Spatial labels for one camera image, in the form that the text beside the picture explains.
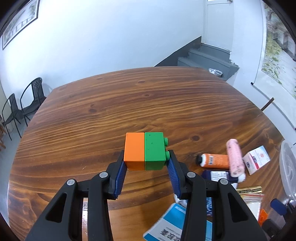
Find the black metal chair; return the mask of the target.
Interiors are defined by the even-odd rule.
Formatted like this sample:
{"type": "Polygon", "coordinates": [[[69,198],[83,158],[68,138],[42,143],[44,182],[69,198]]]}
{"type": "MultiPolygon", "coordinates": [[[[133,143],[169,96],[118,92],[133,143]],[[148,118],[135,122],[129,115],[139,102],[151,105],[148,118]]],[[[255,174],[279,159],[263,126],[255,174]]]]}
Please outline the black metal chair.
{"type": "Polygon", "coordinates": [[[11,136],[10,136],[10,133],[9,133],[9,130],[8,130],[8,127],[7,125],[11,122],[13,122],[15,124],[15,127],[16,127],[16,130],[18,132],[18,135],[19,137],[21,138],[21,134],[20,134],[20,130],[18,129],[18,125],[17,123],[21,124],[20,120],[23,118],[23,113],[22,111],[18,108],[18,105],[16,103],[16,97],[15,97],[15,94],[12,93],[8,99],[6,100],[6,102],[4,103],[4,106],[3,106],[3,109],[2,109],[2,117],[3,117],[3,126],[5,127],[6,129],[6,132],[8,133],[8,136],[10,138],[10,140],[12,140],[11,136]],[[10,110],[10,114],[7,118],[4,117],[4,109],[8,107],[9,110],[10,110]]]}
{"type": "Polygon", "coordinates": [[[42,87],[42,78],[38,77],[34,79],[23,91],[21,97],[20,97],[20,105],[21,105],[21,111],[25,120],[25,124],[28,125],[27,120],[30,121],[29,114],[32,114],[36,112],[41,104],[45,101],[46,97],[43,92],[42,87]],[[27,89],[31,87],[32,88],[32,94],[33,94],[33,101],[26,107],[23,107],[22,98],[27,91],[27,89]]]}

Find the blue white medicine box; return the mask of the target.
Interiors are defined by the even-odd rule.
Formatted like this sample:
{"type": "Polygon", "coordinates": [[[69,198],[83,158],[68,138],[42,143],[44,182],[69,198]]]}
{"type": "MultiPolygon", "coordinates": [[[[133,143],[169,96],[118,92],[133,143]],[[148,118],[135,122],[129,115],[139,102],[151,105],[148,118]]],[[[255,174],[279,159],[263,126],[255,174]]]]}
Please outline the blue white medicine box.
{"type": "Polygon", "coordinates": [[[173,203],[165,214],[143,234],[148,241],[179,241],[185,220],[186,209],[180,204],[173,203]]]}

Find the gold patterned box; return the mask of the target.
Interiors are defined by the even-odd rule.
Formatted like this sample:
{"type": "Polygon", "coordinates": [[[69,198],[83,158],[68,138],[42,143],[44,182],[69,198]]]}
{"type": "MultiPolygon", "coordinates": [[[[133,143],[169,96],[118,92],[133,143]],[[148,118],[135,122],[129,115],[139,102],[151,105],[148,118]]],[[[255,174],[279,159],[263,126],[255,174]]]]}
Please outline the gold patterned box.
{"type": "Polygon", "coordinates": [[[239,195],[244,194],[252,194],[252,193],[262,193],[262,187],[261,186],[253,186],[253,187],[244,187],[244,188],[237,188],[236,191],[239,195]]]}

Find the hanging scroll painting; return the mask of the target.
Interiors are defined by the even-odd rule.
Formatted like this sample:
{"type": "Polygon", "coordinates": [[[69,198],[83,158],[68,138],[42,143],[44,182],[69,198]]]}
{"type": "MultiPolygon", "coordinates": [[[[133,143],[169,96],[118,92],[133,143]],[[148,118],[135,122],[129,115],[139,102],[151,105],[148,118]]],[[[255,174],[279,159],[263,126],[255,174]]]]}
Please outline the hanging scroll painting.
{"type": "Polygon", "coordinates": [[[259,46],[259,61],[253,85],[279,100],[295,100],[295,42],[280,17],[264,1],[252,15],[256,20],[251,37],[259,46]]]}

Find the pink hair roller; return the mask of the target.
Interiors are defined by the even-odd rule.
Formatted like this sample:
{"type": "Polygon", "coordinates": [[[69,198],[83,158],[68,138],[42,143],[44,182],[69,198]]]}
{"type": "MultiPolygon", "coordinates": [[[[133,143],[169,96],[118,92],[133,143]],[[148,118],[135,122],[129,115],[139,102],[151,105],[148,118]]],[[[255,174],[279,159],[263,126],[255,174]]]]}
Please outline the pink hair roller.
{"type": "Polygon", "coordinates": [[[229,160],[229,171],[232,177],[239,177],[245,173],[245,165],[239,143],[231,138],[226,143],[226,152],[229,160]]]}

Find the dark blue white-capped tube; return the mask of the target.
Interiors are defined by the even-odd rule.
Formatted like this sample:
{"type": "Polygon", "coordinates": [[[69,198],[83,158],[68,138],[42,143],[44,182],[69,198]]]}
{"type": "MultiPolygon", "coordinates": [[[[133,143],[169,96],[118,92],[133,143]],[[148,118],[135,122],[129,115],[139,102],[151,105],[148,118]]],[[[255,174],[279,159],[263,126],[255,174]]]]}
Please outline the dark blue white-capped tube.
{"type": "Polygon", "coordinates": [[[246,174],[243,173],[239,177],[232,177],[229,171],[211,171],[204,170],[202,177],[207,180],[218,182],[220,179],[227,179],[228,182],[232,183],[241,183],[245,180],[246,174]]]}

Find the orange toy brick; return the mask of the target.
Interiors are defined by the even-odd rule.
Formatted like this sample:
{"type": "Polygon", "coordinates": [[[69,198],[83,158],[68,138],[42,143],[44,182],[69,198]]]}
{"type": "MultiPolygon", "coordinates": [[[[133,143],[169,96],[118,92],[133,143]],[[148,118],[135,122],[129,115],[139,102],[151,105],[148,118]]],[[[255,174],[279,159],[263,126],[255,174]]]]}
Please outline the orange toy brick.
{"type": "Polygon", "coordinates": [[[267,220],[267,218],[268,218],[268,214],[266,213],[266,211],[263,208],[260,209],[259,218],[258,218],[259,225],[262,226],[263,223],[267,220]]]}

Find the orange cream tube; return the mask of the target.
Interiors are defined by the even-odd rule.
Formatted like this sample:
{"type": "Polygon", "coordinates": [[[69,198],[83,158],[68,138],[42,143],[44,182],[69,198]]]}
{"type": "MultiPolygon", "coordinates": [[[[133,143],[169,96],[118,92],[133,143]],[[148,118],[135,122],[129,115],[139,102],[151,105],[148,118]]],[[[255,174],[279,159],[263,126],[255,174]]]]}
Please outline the orange cream tube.
{"type": "Polygon", "coordinates": [[[204,153],[198,155],[196,162],[203,168],[228,169],[229,161],[227,155],[204,153]]]}

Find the grey staircase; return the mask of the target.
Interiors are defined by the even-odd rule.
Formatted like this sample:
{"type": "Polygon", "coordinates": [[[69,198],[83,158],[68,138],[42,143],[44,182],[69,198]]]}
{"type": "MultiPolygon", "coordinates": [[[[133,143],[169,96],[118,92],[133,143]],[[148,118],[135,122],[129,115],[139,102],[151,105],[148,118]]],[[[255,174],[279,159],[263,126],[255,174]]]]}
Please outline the grey staircase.
{"type": "Polygon", "coordinates": [[[201,37],[194,39],[156,65],[182,66],[213,69],[219,72],[218,77],[228,80],[239,66],[230,60],[230,51],[201,42],[201,37]]]}

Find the white red medicine box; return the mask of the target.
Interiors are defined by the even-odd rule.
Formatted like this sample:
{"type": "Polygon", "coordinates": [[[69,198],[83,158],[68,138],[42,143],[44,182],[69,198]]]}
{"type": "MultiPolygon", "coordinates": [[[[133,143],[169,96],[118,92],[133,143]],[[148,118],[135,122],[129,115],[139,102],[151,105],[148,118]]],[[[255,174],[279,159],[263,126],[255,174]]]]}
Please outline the white red medicine box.
{"type": "Polygon", "coordinates": [[[270,157],[264,146],[257,147],[249,151],[244,157],[243,162],[247,168],[249,175],[254,174],[270,161],[270,157]]]}

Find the clear plastic bin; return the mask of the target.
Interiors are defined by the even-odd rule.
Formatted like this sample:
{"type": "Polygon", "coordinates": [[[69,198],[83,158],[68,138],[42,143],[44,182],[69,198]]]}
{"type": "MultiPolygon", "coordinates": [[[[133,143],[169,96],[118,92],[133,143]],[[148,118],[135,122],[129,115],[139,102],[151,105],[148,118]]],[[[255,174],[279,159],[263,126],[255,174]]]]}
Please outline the clear plastic bin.
{"type": "Polygon", "coordinates": [[[286,195],[295,200],[295,156],[289,146],[289,143],[284,140],[280,146],[280,176],[286,195]]]}

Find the blue patterned packet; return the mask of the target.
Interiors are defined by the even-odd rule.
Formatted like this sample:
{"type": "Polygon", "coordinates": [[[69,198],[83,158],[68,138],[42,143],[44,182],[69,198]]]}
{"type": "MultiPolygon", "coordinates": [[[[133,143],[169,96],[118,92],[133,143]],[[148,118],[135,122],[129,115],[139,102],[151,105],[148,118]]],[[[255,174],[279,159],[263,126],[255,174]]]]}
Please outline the blue patterned packet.
{"type": "Polygon", "coordinates": [[[212,198],[211,197],[206,198],[206,213],[207,213],[207,216],[212,216],[213,215],[212,198]]]}

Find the orange brick joined to green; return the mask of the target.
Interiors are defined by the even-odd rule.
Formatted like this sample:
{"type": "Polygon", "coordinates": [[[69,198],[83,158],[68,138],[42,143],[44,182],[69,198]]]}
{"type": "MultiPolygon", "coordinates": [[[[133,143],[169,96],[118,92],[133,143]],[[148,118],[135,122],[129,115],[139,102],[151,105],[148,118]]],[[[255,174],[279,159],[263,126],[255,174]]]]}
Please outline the orange brick joined to green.
{"type": "Polygon", "coordinates": [[[126,133],[124,162],[130,171],[144,171],[144,133],[126,133]]]}

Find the framed landscape painting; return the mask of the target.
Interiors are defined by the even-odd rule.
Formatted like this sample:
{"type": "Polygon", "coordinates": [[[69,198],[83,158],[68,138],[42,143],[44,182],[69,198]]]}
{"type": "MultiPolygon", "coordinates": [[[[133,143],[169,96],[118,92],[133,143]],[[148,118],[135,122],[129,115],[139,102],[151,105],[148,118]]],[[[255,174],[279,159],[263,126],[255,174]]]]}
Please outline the framed landscape painting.
{"type": "Polygon", "coordinates": [[[9,21],[2,34],[3,50],[17,34],[38,18],[39,5],[40,1],[38,0],[29,1],[9,21]]]}

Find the green toy brick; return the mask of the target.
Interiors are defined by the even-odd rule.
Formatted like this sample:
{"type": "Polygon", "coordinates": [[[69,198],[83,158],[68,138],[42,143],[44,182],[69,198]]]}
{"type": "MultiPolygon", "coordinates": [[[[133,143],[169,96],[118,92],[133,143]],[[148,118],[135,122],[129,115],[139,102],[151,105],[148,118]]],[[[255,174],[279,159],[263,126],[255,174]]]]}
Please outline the green toy brick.
{"type": "Polygon", "coordinates": [[[147,171],[161,170],[170,159],[166,150],[168,138],[162,132],[147,132],[144,134],[144,160],[147,171]]]}

